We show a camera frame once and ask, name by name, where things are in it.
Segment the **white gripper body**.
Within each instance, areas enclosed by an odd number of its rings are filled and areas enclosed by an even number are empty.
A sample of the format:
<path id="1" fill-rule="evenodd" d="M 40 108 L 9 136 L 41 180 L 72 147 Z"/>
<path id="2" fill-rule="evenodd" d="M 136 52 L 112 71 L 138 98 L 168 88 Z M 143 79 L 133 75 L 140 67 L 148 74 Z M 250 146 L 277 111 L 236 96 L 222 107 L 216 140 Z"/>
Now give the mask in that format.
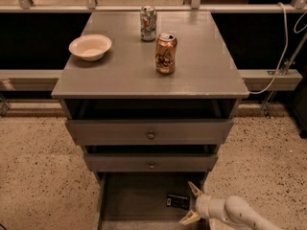
<path id="1" fill-rule="evenodd" d="M 196 199 L 196 211 L 202 219 L 209 219 L 209 205 L 211 196 L 210 195 L 200 195 Z"/>

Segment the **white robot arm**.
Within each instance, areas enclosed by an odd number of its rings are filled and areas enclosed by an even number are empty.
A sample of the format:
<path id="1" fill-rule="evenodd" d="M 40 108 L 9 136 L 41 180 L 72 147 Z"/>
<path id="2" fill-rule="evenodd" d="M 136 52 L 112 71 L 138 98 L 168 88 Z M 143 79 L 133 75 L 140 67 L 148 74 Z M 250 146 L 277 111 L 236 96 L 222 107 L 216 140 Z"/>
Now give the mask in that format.
<path id="1" fill-rule="evenodd" d="M 193 182 L 188 185 L 196 197 L 195 209 L 190 210 L 179 223 L 188 225 L 201 219 L 217 219 L 234 230 L 282 230 L 258 214 L 243 198 L 231 195 L 216 198 L 207 195 Z"/>

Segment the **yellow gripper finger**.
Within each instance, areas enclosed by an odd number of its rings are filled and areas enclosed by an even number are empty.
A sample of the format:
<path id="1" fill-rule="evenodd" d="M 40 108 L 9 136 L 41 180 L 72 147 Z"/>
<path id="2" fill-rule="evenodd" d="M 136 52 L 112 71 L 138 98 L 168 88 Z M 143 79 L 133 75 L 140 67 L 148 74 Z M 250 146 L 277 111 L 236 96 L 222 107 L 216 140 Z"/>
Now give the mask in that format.
<path id="1" fill-rule="evenodd" d="M 197 222 L 201 219 L 201 216 L 193 211 L 193 210 L 190 210 L 180 221 L 179 223 L 182 224 L 182 225 L 188 225 L 188 224 L 191 224 L 191 223 L 194 223 L 194 222 Z"/>
<path id="2" fill-rule="evenodd" d="M 201 189 L 199 189 L 193 182 L 189 181 L 188 185 L 189 185 L 194 197 L 200 197 L 200 196 L 203 195 L 203 191 Z"/>

